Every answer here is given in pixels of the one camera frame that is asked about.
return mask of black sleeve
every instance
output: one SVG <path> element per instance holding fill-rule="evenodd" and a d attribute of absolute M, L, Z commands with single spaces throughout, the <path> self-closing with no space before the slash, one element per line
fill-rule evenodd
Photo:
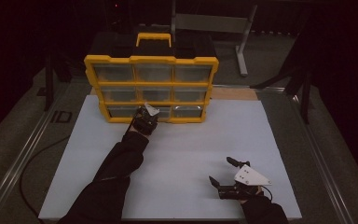
<path fill-rule="evenodd" d="M 141 166 L 147 144 L 148 139 L 135 132 L 129 132 L 122 142 L 115 144 L 93 181 L 58 223 L 119 223 L 130 174 Z"/>
<path fill-rule="evenodd" d="M 286 214 L 280 205 L 265 196 L 249 199 L 241 205 L 248 224 L 287 224 Z"/>

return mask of white table surface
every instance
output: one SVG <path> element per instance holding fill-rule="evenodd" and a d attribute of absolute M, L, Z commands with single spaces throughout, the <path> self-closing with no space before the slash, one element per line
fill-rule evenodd
<path fill-rule="evenodd" d="M 67 213 L 127 127 L 107 123 L 97 96 L 87 96 L 39 218 L 59 219 Z M 159 123 L 144 156 L 131 175 L 123 219 L 244 219 L 239 203 L 220 200 L 209 181 L 211 175 L 221 185 L 234 184 L 239 168 L 226 157 L 249 161 L 272 182 L 273 202 L 288 218 L 301 218 L 260 101 L 211 100 L 203 123 Z"/>

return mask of yellow storage organizer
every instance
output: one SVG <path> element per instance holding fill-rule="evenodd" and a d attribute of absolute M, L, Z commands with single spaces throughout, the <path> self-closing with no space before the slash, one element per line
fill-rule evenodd
<path fill-rule="evenodd" d="M 145 103 L 160 122 L 203 122 L 219 64 L 209 36 L 149 33 L 100 33 L 84 62 L 101 113 L 125 123 Z"/>

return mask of carrying handle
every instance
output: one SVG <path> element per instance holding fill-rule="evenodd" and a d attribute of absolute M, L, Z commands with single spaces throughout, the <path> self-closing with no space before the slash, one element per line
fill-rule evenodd
<path fill-rule="evenodd" d="M 168 43 L 171 47 L 171 35 L 170 34 L 139 33 L 138 38 L 136 40 L 136 47 L 139 47 L 139 42 L 142 39 L 168 40 Z"/>

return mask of dark background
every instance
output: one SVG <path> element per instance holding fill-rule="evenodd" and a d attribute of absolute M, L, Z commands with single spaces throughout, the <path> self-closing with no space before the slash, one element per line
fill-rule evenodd
<path fill-rule="evenodd" d="M 249 6 L 240 0 L 177 0 L 182 13 L 244 17 Z M 169 25 L 171 1 L 0 1 L 0 122 L 33 85 L 47 50 L 59 52 L 63 67 L 78 67 L 97 32 L 130 33 L 140 23 Z M 358 1 L 332 6 L 265 2 L 257 9 L 253 30 L 258 35 L 300 33 L 285 64 L 307 65 L 358 163 Z M 59 73 L 73 76 L 69 70 Z"/>

